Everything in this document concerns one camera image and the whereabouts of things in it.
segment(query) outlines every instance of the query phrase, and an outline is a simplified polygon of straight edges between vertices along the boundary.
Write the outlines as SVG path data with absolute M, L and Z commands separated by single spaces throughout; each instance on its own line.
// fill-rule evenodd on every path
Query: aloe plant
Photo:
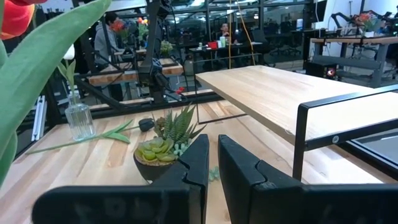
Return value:
M 190 105 L 188 105 L 184 109 L 181 109 L 179 115 L 173 115 L 172 111 L 169 111 L 165 118 L 156 120 L 156 134 L 163 139 L 172 139 L 175 144 L 184 144 L 187 146 L 188 140 L 196 137 L 206 127 L 205 125 L 195 131 L 197 124 L 190 125 L 194 110 L 195 107 L 190 109 Z
M 18 126 L 71 44 L 110 4 L 111 0 L 93 1 L 45 22 L 34 29 L 9 58 L 0 41 L 0 186 L 15 157 Z M 3 5 L 4 1 L 0 0 L 0 24 Z
M 173 153 L 174 142 L 171 139 L 154 138 L 138 145 L 134 155 L 146 164 L 171 163 L 177 159 Z

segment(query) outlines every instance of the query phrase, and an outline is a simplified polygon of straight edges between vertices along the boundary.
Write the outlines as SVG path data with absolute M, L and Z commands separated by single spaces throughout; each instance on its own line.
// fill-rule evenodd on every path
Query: glass bottle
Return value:
M 84 140 L 95 135 L 90 107 L 81 103 L 76 95 L 68 97 L 69 105 L 65 110 L 72 138 L 75 141 Z

